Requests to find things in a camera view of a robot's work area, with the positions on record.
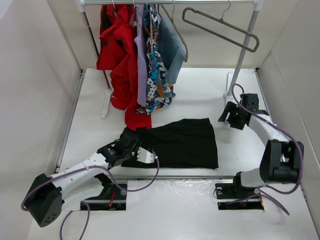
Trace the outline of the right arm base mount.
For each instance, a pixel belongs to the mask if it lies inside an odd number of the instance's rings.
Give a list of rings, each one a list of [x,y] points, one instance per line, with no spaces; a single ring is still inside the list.
[[[260,192],[252,187],[236,189],[231,182],[216,182],[213,196],[218,210],[264,210]]]

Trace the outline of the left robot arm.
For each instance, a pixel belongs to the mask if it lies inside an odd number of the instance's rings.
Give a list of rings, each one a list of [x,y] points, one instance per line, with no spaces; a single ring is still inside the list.
[[[141,141],[131,130],[125,130],[119,139],[99,148],[83,162],[62,172],[38,175],[21,209],[29,212],[43,228],[55,221],[62,211],[83,200],[111,195],[112,181],[107,176],[113,167],[133,157]]]

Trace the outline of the black trousers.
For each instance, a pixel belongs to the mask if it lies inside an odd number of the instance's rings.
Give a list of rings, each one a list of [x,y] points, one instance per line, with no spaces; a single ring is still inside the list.
[[[218,149],[214,128],[208,118],[171,122],[155,128],[125,128],[146,150],[155,151],[161,168],[217,169]]]

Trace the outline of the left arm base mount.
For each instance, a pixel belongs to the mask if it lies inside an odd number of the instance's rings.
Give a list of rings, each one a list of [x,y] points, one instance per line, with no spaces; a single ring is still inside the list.
[[[84,201],[91,211],[125,211],[127,208],[127,194],[113,184],[104,187],[99,195]]]

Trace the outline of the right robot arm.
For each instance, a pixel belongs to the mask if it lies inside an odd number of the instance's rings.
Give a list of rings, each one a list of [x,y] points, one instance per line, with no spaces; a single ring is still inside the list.
[[[243,93],[239,102],[229,101],[219,117],[230,127],[243,130],[248,126],[265,146],[258,168],[240,171],[233,177],[231,191],[243,197],[250,190],[266,187],[268,184],[294,184],[302,180],[304,145],[281,130],[266,110],[259,108],[255,93]]]

